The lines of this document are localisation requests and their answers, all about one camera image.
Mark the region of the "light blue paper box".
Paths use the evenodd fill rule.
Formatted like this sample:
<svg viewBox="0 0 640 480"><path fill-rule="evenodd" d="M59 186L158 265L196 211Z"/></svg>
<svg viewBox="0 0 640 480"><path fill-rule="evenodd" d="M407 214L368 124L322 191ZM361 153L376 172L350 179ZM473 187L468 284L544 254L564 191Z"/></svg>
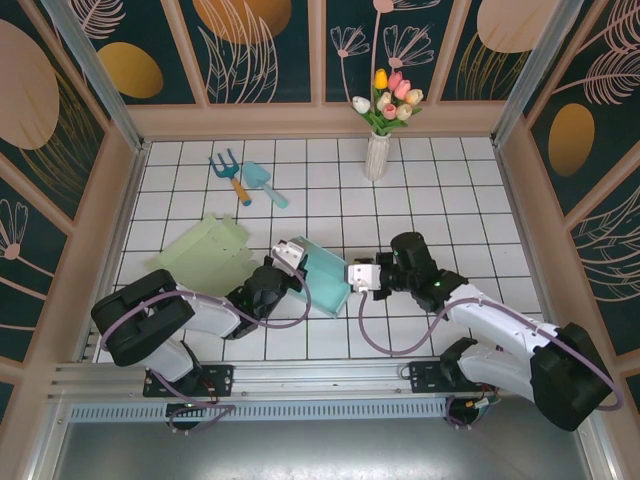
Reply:
<svg viewBox="0 0 640 480"><path fill-rule="evenodd" d="M290 243L303 250L301 269L305 272L313 307L337 318L351 294L345 280L346 262L304 236L294 237Z"/></svg>

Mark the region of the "light green paper box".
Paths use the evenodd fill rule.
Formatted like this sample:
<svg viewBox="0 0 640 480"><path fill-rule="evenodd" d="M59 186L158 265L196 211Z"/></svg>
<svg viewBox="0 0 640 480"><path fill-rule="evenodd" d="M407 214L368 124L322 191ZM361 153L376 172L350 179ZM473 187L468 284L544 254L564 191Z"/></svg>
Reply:
<svg viewBox="0 0 640 480"><path fill-rule="evenodd" d="M226 296L256 270L248 233L231 217L205 217L160 254L146 262L150 271L165 269L188 290Z"/></svg>

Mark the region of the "white ribbed vase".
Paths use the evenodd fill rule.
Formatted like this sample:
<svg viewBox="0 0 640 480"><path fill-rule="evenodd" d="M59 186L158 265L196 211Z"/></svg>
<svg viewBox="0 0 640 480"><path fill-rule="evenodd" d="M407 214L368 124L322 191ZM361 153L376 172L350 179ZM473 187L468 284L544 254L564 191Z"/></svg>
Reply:
<svg viewBox="0 0 640 480"><path fill-rule="evenodd" d="M371 133L367 144L365 161L365 177L376 182L384 175L390 148L390 135Z"/></svg>

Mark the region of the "light blue toy trowel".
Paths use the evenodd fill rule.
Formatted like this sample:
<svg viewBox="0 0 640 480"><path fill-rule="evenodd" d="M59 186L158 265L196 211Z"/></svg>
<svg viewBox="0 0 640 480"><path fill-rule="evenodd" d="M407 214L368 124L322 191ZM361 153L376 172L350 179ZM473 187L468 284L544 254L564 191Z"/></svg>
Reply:
<svg viewBox="0 0 640 480"><path fill-rule="evenodd" d="M254 162L245 162L242 167L242 175L250 189L262 189L271 201L279 208L285 209L289 201L271 185L271 174Z"/></svg>

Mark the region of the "blue toy garden fork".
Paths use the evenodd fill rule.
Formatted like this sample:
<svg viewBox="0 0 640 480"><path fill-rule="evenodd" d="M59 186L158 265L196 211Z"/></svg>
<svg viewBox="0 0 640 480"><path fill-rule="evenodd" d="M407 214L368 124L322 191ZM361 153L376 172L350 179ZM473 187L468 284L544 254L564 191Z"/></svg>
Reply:
<svg viewBox="0 0 640 480"><path fill-rule="evenodd" d="M217 160L215 160L213 156L210 156L209 163L218 178L227 179L231 182L240 203L243 206L250 206L252 200L236 178L240 169L239 164L230 149L227 149L226 152L228 159L230 160L230 164L225 161L225 157L220 152L217 153Z"/></svg>

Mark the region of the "artificial tulip bouquet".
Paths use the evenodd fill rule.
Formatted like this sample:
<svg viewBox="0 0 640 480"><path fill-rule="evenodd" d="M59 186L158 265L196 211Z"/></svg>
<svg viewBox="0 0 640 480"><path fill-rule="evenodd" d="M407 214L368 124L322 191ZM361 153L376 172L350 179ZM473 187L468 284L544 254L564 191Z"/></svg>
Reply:
<svg viewBox="0 0 640 480"><path fill-rule="evenodd" d="M373 100L353 96L352 109L362 117L374 135L385 137L400 127L407 127L407 121L418 114L424 93L414 88L401 71L388 74L385 69L374 72L372 82Z"/></svg>

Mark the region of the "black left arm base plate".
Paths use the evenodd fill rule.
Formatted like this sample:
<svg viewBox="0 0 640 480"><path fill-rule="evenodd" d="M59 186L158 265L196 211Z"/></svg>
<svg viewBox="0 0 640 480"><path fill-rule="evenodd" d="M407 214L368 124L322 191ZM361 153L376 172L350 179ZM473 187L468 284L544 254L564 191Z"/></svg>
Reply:
<svg viewBox="0 0 640 480"><path fill-rule="evenodd" d="M192 397L230 397L234 383L234 367L224 364L205 364L169 385L181 394ZM166 387L150 372L145 374L142 395L145 398L171 396Z"/></svg>

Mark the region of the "aluminium mounting rail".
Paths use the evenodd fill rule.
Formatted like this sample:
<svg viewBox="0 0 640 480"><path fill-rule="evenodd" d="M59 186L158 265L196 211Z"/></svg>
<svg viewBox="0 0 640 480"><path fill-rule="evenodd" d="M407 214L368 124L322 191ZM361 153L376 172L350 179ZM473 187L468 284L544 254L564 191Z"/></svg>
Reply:
<svg viewBox="0 0 640 480"><path fill-rule="evenodd" d="M232 401L294 401L407 398L401 376L409 358L234 361ZM145 369L108 363L55 367L46 399L66 402L144 401Z"/></svg>

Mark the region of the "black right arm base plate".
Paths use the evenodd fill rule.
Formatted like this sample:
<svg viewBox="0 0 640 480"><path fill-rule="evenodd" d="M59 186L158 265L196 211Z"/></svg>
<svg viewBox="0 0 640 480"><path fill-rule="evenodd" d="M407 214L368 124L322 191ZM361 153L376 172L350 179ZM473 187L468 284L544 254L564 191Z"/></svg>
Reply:
<svg viewBox="0 0 640 480"><path fill-rule="evenodd" d="M440 360L414 361L408 364L409 380L413 393L472 393L483 390L481 383L469 381L456 363Z"/></svg>

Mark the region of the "aluminium frame post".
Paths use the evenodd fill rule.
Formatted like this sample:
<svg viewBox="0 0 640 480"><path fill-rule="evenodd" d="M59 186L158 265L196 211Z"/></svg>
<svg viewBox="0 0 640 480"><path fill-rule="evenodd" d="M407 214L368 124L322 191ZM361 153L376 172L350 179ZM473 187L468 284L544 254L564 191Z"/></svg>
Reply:
<svg viewBox="0 0 640 480"><path fill-rule="evenodd" d="M496 149L504 145L514 129L526 104L575 23L583 3L584 0L559 0L518 76L491 133L492 145Z"/></svg>
<svg viewBox="0 0 640 480"><path fill-rule="evenodd" d="M86 81L126 142L140 151L143 137L92 41L107 40L126 17L124 0L39 0Z"/></svg>

